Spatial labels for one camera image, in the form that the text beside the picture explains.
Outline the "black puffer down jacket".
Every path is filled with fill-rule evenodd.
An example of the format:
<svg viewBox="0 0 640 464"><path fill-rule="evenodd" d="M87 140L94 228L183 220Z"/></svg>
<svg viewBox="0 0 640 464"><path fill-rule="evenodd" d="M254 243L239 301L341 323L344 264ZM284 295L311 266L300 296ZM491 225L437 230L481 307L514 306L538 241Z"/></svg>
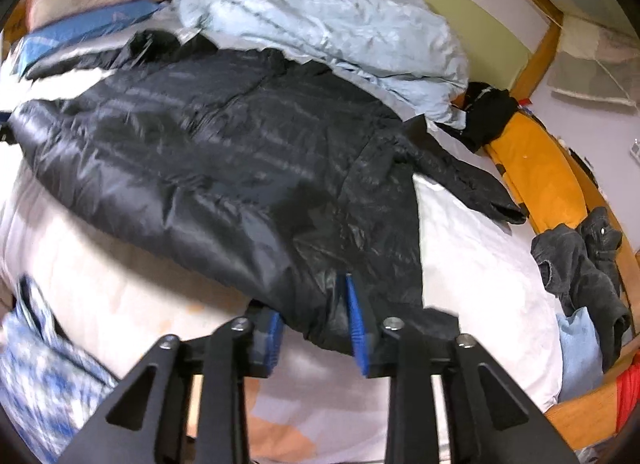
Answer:
<svg viewBox="0 0 640 464"><path fill-rule="evenodd" d="M346 274L376 312L421 307L415 176L489 219L525 219L423 117L402 120L326 65L163 31L75 65L107 76L8 120L38 181L93 227L264 303L320 348L350 349Z"/></svg>

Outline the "dark grey crumpled clothing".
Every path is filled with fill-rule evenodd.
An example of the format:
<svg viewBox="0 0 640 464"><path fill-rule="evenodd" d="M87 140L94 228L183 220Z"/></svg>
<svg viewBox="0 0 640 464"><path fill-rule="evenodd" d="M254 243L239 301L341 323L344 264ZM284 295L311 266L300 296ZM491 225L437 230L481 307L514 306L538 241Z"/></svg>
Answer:
<svg viewBox="0 0 640 464"><path fill-rule="evenodd" d="M631 314L620 298L617 250L623 234L612 226L608 211L597 207L577 228L561 223L534 237L530 251L544 288L559 299L569 317L585 308L599 338L602 370L620 358Z"/></svg>

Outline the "light blue cloth piece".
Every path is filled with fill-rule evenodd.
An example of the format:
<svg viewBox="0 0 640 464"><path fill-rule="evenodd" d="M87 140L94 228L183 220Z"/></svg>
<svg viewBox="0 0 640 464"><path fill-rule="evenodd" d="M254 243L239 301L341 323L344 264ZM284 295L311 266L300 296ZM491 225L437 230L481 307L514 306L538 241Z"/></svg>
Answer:
<svg viewBox="0 0 640 464"><path fill-rule="evenodd" d="M602 384L602 354L599 335L586 307L567 317L556 316L562 350L562 386L559 401L592 392Z"/></svg>

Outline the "white patterned bed sheet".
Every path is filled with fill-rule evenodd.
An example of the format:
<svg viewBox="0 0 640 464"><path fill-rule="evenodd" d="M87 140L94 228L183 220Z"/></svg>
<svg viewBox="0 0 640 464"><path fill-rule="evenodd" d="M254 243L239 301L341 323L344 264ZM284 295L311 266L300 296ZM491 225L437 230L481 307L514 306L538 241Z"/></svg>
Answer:
<svg viewBox="0 0 640 464"><path fill-rule="evenodd" d="M555 304L530 254L528 225L503 225L416 177L423 301L462 331L547 410L562 384ZM191 339L246 299L175 263L106 235L47 193L15 146L1 150L1 277L31 276L70 341L124 376L165 334ZM268 463L381 461L388 384L352 358L287 329L278 366L248 385L250 452Z"/></svg>

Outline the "blue white patterned cloth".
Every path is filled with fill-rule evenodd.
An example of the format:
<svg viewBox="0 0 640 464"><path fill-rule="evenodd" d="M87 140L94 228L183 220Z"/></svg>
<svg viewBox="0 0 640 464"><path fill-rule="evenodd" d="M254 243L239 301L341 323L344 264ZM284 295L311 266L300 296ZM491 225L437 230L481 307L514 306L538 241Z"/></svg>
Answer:
<svg viewBox="0 0 640 464"><path fill-rule="evenodd" d="M54 463L119 379L72 343L24 274L1 324L1 406L26 447Z"/></svg>

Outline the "red cloth piece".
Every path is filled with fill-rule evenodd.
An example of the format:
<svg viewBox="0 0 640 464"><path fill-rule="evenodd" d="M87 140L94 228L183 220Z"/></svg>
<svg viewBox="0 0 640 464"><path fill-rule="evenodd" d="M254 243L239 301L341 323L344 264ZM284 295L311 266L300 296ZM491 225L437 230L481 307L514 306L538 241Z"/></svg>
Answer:
<svg viewBox="0 0 640 464"><path fill-rule="evenodd" d="M616 392L616 432L620 432L639 401L640 369L638 362L632 363L616 378Z"/></svg>

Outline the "black garment at headboard corner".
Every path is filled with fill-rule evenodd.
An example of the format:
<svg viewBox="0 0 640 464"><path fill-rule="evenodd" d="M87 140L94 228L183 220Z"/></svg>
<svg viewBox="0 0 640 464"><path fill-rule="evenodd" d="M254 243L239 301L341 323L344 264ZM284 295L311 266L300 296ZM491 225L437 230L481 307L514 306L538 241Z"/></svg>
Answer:
<svg viewBox="0 0 640 464"><path fill-rule="evenodd" d="M457 98L457 102L456 109L465 115L465 127L462 130L444 124L437 124L437 127L472 153L498 139L520 108L508 90L500 90L481 81L471 81L463 98Z"/></svg>

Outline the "light blue duvet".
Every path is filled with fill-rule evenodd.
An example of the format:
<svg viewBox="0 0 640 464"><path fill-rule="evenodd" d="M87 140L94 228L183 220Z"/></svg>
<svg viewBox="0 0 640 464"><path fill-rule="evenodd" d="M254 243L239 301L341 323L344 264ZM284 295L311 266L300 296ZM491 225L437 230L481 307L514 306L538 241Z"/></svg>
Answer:
<svg viewBox="0 0 640 464"><path fill-rule="evenodd" d="M448 22L423 0L171 0L186 27L231 34L342 68L434 123L461 130L451 103L469 61Z"/></svg>

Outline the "blue pillow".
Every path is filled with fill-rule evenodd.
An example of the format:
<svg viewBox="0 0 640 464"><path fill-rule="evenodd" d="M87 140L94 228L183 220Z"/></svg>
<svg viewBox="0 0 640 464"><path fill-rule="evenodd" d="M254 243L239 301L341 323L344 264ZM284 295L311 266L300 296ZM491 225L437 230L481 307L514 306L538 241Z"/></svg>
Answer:
<svg viewBox="0 0 640 464"><path fill-rule="evenodd" d="M55 23L31 31L15 48L12 74L22 77L26 70L64 46L100 38L141 23L166 5L165 2L134 0L106 8L96 8L68 16Z"/></svg>

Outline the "orange wooden bed frame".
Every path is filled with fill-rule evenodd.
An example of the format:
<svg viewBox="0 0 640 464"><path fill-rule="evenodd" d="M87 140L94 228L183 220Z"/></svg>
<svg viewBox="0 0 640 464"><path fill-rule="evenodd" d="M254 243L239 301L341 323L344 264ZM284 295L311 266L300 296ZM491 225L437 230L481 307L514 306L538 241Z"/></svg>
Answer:
<svg viewBox="0 0 640 464"><path fill-rule="evenodd" d="M526 65L518 73L510 86L510 93L518 101L526 101L534 93L538 84L548 72L553 63L556 47L561 37L561 27L564 14L550 0L529 0L542 15L549 21L549 26L544 36L539 40L537 49L529 57ZM546 190L541 193L544 205L547 207L556 204L564 195L570 197L570 201L562 209L571 213L582 210L589 213L597 208L604 208L608 213L608 221L613 228L620 230L622 226L617 220L613 210L606 202L597 184L590 178L582 165L572 156L570 150L537 124L533 118L526 117L521 112L516 115L519 123L526 123L530 130L537 129L542 143L546 146L544 151L551 156L543 163L525 163L519 171L521 175L533 178L549 176L551 182ZM617 380L620 375L625 375L627 369L632 366L632 360L639 351L639 266L637 257L632 252L626 237L620 241L615 263L620 273L622 283L622 302L628 309L631 320L630 332L634 337L623 346L620 358L616 360L612 369L604 375L604 384L593 392L577 399L565 401L558 406L553 406L547 412L547 418L558 430L566 443L574 450L598 444L606 439L614 439L620 442L616 436L617 421L620 413L629 414L627 421L627 434L630 442L636 446L639 436L634 433L636 426L634 420L638 418L639 406L636 400L631 401L629 408L621 409L618 406Z"/></svg>

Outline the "white wall socket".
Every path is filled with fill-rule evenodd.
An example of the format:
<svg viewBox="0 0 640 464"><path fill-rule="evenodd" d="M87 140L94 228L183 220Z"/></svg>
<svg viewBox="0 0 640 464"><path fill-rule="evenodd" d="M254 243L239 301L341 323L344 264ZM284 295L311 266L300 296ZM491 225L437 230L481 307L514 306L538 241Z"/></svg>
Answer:
<svg viewBox="0 0 640 464"><path fill-rule="evenodd" d="M634 140L634 143L631 144L629 153L637 164L640 164L640 142L638 140Z"/></svg>

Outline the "grey mesh wall hanging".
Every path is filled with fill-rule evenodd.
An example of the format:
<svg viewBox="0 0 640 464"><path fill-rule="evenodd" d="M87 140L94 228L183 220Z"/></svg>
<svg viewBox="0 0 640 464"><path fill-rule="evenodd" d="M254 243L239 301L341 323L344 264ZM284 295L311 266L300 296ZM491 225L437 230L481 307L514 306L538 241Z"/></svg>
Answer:
<svg viewBox="0 0 640 464"><path fill-rule="evenodd" d="M638 108L639 39L565 16L548 86L577 100Z"/></svg>

